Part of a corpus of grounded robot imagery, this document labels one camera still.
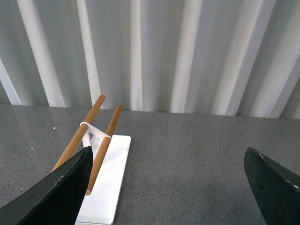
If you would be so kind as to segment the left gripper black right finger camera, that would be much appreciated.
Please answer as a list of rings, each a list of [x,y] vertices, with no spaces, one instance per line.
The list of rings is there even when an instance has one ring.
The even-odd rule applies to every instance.
[[[300,177],[254,148],[244,157],[247,180],[268,225],[300,223]]]

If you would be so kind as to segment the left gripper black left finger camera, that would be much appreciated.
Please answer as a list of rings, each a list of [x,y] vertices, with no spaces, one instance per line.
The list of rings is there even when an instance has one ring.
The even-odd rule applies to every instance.
[[[2,225],[73,225],[82,205],[93,165],[83,148],[40,182],[0,209]]]

